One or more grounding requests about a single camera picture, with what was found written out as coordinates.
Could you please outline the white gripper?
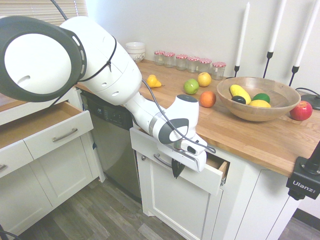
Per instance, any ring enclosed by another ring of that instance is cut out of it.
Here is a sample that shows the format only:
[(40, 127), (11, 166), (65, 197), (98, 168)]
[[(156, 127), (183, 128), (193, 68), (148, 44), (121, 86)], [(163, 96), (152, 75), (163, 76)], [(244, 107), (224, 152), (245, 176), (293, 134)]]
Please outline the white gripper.
[(188, 151), (178, 150), (168, 144), (157, 144), (158, 150), (165, 155), (171, 157), (171, 168), (173, 176), (177, 179), (184, 170), (185, 166), (196, 171), (201, 172), (206, 165), (207, 153), (201, 152), (195, 155)]

